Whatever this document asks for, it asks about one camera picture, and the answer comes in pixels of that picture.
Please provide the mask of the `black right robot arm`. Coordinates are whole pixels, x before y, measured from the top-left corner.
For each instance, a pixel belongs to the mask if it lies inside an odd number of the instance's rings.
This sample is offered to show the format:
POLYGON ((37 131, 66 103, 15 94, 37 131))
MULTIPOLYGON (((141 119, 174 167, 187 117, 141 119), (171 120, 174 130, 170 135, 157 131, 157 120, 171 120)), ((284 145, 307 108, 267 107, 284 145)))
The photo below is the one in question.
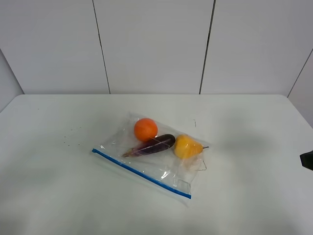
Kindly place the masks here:
POLYGON ((300 160, 303 167, 313 170, 313 151, 301 154, 300 160))

